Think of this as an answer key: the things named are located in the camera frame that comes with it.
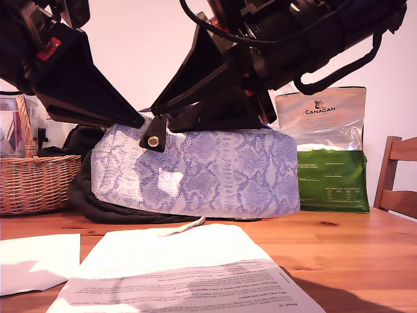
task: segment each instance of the gold rivet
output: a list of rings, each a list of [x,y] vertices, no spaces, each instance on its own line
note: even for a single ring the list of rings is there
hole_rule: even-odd
[[[159,138],[156,136],[149,137],[148,139],[149,147],[155,148],[159,145]]]

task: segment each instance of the black cable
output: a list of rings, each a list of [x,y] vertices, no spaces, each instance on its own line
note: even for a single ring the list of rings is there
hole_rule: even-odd
[[[283,39],[275,40],[275,41],[269,41],[269,40],[254,40],[254,39],[247,39],[238,37],[235,35],[231,35],[229,33],[226,33],[225,31],[222,31],[221,29],[216,28],[215,26],[211,25],[210,23],[207,23],[206,21],[202,20],[198,16],[196,16],[191,10],[190,7],[188,7],[186,0],[180,0],[180,4],[184,12],[187,14],[187,16],[194,21],[197,25],[200,25],[201,27],[207,29],[208,31],[211,31],[215,35],[218,35],[219,37],[225,38],[227,40],[230,40],[232,42],[236,42],[238,44],[244,44],[247,46],[252,47],[258,47],[258,48],[266,48],[271,46],[279,46],[280,44],[289,42],[291,40],[297,39],[299,37],[304,36],[304,34],[309,31],[310,29],[313,29],[314,27],[317,27],[319,24],[321,24],[325,19],[330,18],[332,16],[335,16],[336,14],[339,14],[341,11],[345,10],[347,7],[349,7],[354,0],[346,0],[340,7],[338,7],[335,11],[330,13],[329,15],[323,16],[320,20],[317,20],[316,22],[312,23],[310,26],[306,27],[302,31],[299,31],[295,34],[289,35]]]

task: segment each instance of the wicker basket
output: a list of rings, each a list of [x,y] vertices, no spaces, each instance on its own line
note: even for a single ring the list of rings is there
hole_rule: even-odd
[[[26,158],[0,159],[0,215],[61,209],[68,204],[66,188],[81,168],[79,155],[38,158],[23,95],[17,98]]]

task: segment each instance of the snakeskin pattern bag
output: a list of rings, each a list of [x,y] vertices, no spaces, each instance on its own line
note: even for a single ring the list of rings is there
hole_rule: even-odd
[[[91,156],[102,201],[160,213],[275,217],[300,210],[294,140],[272,129],[172,133],[165,152],[149,151],[140,128],[115,125]]]

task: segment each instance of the basket handle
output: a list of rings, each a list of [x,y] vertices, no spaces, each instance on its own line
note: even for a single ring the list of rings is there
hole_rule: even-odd
[[[27,113],[26,99],[24,95],[16,97],[18,103],[20,121],[22,122],[23,137],[25,140],[26,158],[31,158],[36,155],[36,143],[33,140],[33,133],[31,128],[31,119]]]

